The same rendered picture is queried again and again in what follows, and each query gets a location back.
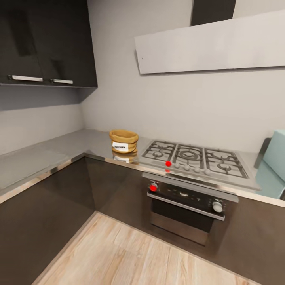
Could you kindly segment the microwave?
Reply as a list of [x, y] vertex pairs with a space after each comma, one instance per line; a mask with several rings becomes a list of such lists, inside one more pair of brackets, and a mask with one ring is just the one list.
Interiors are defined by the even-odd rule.
[[263, 160], [285, 182], [285, 130], [275, 130]]

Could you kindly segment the popcorn bag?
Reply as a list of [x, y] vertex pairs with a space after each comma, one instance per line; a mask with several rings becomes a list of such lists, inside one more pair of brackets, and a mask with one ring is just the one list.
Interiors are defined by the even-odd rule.
[[118, 153], [137, 152], [138, 135], [132, 131], [115, 129], [109, 132], [112, 150]]

